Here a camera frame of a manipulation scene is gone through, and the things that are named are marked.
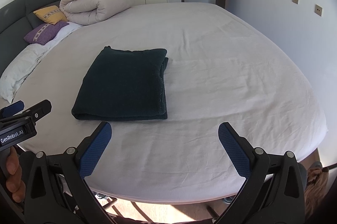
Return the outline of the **person's left hand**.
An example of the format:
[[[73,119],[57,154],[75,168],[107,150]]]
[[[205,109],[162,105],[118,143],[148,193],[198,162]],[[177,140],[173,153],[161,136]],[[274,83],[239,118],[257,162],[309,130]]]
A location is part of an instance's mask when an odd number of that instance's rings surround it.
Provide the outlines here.
[[[6,180],[6,187],[16,203],[24,201],[26,195],[26,185],[22,180],[22,168],[15,148],[10,148],[10,154],[6,159],[6,170],[9,176]]]

